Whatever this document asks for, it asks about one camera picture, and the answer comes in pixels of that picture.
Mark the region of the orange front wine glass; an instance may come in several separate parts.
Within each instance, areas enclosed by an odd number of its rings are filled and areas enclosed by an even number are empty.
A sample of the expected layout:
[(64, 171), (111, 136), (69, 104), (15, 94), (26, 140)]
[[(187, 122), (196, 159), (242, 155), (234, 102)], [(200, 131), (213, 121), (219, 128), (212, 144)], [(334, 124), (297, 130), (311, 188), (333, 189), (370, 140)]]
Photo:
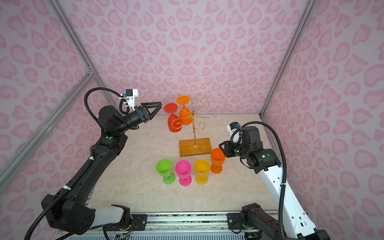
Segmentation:
[(220, 148), (213, 149), (211, 151), (211, 172), (214, 174), (220, 174), (223, 170), (223, 163), (226, 156)]

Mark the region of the orange wine glass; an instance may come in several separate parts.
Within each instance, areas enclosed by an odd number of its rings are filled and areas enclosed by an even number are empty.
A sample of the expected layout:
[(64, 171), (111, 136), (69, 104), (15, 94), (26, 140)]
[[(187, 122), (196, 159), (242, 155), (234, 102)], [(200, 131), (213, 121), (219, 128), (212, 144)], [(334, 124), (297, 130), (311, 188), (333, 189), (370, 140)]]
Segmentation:
[(211, 151), (211, 172), (214, 174), (220, 174), (223, 170), (223, 163), (226, 156), (220, 148), (213, 149)]
[(190, 125), (192, 123), (191, 110), (186, 107), (186, 104), (190, 102), (188, 96), (180, 96), (177, 98), (177, 103), (182, 105), (182, 108), (179, 113), (179, 118), (183, 126)]

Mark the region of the red wine glass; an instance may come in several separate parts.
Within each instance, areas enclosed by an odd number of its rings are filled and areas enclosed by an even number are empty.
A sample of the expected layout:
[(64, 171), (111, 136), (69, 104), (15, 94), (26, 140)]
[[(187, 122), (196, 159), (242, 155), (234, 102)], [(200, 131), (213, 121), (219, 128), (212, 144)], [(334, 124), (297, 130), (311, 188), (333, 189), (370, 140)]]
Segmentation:
[(174, 103), (166, 104), (164, 107), (164, 111), (170, 114), (168, 118), (168, 127), (169, 127), (169, 131), (172, 133), (179, 132), (183, 126), (179, 116), (176, 115), (178, 109), (179, 107), (177, 106), (177, 104), (174, 104)]

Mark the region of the yellow wine glass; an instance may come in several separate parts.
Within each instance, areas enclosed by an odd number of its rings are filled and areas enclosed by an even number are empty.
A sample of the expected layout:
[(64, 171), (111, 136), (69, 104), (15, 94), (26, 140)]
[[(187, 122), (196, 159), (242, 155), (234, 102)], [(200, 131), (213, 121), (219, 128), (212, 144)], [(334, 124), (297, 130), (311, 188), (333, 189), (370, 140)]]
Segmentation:
[(194, 163), (194, 170), (196, 173), (196, 182), (199, 185), (205, 185), (208, 182), (208, 175), (211, 170), (211, 165), (208, 161), (200, 159)]

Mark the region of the orange back wine glass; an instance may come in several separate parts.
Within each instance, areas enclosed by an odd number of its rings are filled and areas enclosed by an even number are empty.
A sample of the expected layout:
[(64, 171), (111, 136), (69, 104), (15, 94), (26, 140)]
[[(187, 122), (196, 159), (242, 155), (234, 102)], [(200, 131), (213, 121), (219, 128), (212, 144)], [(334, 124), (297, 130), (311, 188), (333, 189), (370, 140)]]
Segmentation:
[(190, 102), (188, 96), (180, 96), (177, 98), (177, 103), (182, 105), (182, 108), (179, 113), (179, 118), (183, 126), (190, 125), (192, 123), (191, 110), (186, 107), (186, 104)]

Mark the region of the pink wine glass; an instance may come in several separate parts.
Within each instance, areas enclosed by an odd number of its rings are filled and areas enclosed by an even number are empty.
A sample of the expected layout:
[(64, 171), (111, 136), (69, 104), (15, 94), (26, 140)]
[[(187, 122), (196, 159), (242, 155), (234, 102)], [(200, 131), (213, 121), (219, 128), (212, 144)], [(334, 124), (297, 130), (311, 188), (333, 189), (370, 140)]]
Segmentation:
[(187, 187), (192, 183), (192, 167), (190, 162), (188, 161), (179, 161), (176, 164), (175, 171), (179, 177), (179, 183), (183, 187)]

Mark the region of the green wine glass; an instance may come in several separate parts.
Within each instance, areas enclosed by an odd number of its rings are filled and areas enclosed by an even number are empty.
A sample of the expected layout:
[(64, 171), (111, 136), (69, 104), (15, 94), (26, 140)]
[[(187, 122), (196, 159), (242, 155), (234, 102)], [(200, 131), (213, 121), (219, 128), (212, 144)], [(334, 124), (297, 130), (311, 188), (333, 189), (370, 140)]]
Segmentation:
[(176, 180), (176, 175), (173, 172), (173, 163), (169, 159), (162, 159), (156, 164), (156, 170), (163, 177), (163, 182), (166, 185), (171, 185)]

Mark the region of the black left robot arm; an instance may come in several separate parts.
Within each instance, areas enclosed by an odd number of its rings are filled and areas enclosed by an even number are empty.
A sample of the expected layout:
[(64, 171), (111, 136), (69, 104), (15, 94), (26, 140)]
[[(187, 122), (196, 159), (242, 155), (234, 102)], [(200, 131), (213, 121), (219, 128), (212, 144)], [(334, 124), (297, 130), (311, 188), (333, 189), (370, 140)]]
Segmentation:
[(132, 225), (128, 207), (113, 205), (95, 210), (85, 203), (108, 165), (123, 150), (128, 139), (125, 132), (152, 120), (161, 108), (161, 102), (143, 103), (124, 116), (113, 106), (100, 109), (97, 122), (102, 133), (91, 147), (89, 159), (56, 195), (47, 195), (42, 201), (51, 228), (82, 235), (97, 226), (125, 230)]

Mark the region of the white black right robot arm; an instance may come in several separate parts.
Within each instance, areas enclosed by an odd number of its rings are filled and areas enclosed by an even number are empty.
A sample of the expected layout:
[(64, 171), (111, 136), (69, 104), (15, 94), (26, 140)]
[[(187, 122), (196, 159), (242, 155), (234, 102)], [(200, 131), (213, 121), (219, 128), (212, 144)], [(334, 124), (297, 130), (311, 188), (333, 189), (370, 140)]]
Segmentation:
[[(265, 126), (275, 136), (280, 154), (266, 149), (261, 140), (257, 124)], [(272, 240), (328, 240), (330, 236), (320, 230), (307, 215), (287, 181), (287, 161), (276, 131), (263, 122), (253, 121), (241, 126), (232, 122), (227, 126), (230, 140), (219, 145), (226, 158), (238, 157), (245, 166), (253, 170), (267, 187), (278, 217), (275, 219), (256, 203), (242, 207), (240, 220), (229, 224), (233, 233), (243, 228), (256, 229), (258, 237), (268, 236)]]

